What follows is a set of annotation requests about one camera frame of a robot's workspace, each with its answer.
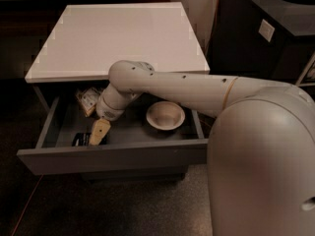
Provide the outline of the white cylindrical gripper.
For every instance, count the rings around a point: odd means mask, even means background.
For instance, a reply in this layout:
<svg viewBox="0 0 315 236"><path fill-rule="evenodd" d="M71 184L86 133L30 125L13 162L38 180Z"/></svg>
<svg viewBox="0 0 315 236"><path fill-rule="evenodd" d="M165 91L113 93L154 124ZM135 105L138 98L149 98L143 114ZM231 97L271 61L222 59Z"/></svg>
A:
<svg viewBox="0 0 315 236"><path fill-rule="evenodd" d="M112 84L100 94L95 111L99 118L94 122L89 144L97 146L111 128L109 121L116 121L127 106L140 95L134 92L120 92Z"/></svg>

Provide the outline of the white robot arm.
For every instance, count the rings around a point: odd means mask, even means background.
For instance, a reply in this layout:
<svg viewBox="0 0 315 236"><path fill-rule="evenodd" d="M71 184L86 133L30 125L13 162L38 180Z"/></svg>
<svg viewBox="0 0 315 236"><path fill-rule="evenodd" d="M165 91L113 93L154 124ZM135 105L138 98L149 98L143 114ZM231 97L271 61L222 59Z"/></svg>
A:
<svg viewBox="0 0 315 236"><path fill-rule="evenodd" d="M213 236L315 236L315 101L295 85L157 72L146 62L108 70L97 115L118 119L141 93L214 118L207 164Z"/></svg>

